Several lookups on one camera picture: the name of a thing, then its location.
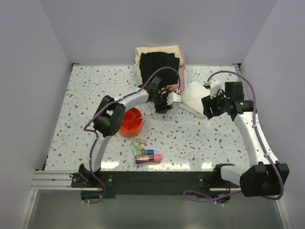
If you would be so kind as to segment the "orange round divided organizer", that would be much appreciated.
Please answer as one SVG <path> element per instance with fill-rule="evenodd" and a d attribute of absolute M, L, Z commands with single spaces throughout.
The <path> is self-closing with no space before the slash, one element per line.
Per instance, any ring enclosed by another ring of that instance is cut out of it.
<path fill-rule="evenodd" d="M 119 134 L 122 137 L 135 137 L 141 132 L 142 126 L 142 113 L 135 107 L 131 108 L 123 115 Z"/>

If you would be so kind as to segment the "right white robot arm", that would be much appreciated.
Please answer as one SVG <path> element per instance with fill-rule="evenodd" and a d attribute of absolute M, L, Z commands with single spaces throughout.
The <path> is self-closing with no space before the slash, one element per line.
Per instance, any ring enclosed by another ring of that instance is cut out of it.
<path fill-rule="evenodd" d="M 249 167 L 219 164 L 214 169 L 213 184 L 224 187 L 228 182 L 239 186 L 246 197 L 279 199 L 289 175 L 286 163 L 280 163 L 260 127 L 254 101 L 245 100 L 242 82 L 205 82 L 209 95 L 202 98 L 203 114 L 211 119 L 228 114 L 239 130 L 249 157 Z"/>

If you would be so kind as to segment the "small beige eraser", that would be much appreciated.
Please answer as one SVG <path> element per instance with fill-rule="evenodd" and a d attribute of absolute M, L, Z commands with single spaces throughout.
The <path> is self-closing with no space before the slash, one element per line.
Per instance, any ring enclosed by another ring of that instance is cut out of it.
<path fill-rule="evenodd" d="M 137 138 L 136 142 L 140 143 L 140 144 L 146 144 L 147 143 L 147 141 L 145 139 L 140 139 L 140 138 Z"/>

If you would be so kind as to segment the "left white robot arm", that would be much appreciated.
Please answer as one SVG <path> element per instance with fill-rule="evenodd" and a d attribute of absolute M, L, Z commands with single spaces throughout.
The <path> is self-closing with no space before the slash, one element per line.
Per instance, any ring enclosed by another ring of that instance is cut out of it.
<path fill-rule="evenodd" d="M 164 114 L 172 109 L 167 104 L 168 93 L 165 88 L 165 81 L 155 76 L 122 97 L 103 97 L 95 115 L 84 127 L 85 132 L 95 134 L 89 160 L 79 167 L 81 180 L 86 186 L 94 187 L 102 183 L 97 174 L 101 169 L 102 157 L 111 137 L 119 131 L 125 112 L 147 102 L 154 103 L 157 113 Z"/>

